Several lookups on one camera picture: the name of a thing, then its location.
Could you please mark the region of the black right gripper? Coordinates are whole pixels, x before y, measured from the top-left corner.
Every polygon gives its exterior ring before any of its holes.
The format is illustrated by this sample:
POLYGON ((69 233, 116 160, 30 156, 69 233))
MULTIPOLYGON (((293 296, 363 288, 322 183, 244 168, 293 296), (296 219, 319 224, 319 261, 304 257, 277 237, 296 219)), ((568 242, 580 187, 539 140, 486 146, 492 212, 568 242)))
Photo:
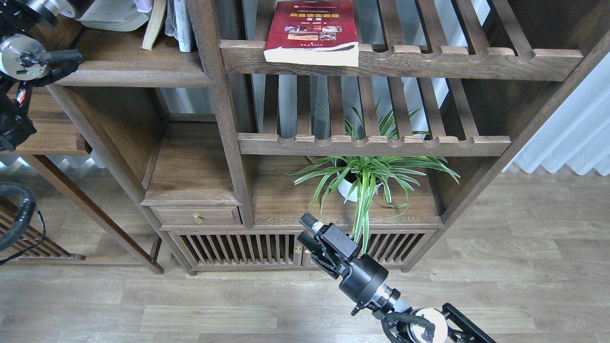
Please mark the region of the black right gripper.
POLYGON ((324 224, 311 213, 299 223, 311 232, 297 240, 311 253, 318 267, 334 279, 342 278, 339 289, 356 303, 388 303, 388 270, 367 254, 357 256, 358 245, 335 224, 324 224))

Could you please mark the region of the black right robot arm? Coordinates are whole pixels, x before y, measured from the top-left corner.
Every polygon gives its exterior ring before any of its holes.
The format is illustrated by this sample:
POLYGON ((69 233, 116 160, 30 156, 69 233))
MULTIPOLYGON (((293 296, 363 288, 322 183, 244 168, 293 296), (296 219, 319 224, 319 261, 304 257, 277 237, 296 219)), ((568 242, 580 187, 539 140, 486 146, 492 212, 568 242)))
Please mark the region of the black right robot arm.
POLYGON ((493 339, 455 306, 442 310, 414 308, 400 299, 400 291, 388 287, 388 270, 368 254, 357 257, 358 245, 335 224, 324 224, 310 213, 300 223, 306 228, 298 236, 312 260, 334 279, 342 277, 339 289, 353 302, 352 315, 367 308, 379 319, 393 343, 491 343, 493 339))

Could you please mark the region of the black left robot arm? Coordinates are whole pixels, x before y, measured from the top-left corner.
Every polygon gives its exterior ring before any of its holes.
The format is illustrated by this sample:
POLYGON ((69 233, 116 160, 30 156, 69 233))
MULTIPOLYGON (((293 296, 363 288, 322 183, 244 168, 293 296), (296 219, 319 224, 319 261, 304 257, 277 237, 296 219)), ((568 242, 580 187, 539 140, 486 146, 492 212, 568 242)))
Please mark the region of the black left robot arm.
POLYGON ((84 58, 78 50, 48 52, 29 35, 37 24, 51 29, 62 14, 81 14, 75 0, 3 0, 1 2, 0 145, 15 151, 35 134, 28 117, 32 89, 53 84, 75 72, 84 58))

